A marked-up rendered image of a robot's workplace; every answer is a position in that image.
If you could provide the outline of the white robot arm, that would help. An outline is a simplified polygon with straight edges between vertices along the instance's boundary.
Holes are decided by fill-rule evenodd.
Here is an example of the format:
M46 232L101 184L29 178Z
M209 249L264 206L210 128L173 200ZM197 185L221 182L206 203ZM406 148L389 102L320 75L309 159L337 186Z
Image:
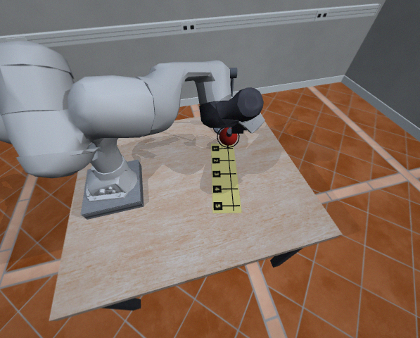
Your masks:
M136 173L117 140L171 127L186 81L196 83L204 125L252 134L265 121L261 93L248 87L232 97L230 69L221 61L159 63L144 77L73 79L58 52L34 42L0 42L0 141L13 145L35 177L66 177L91 163L90 202L124 199L134 188Z

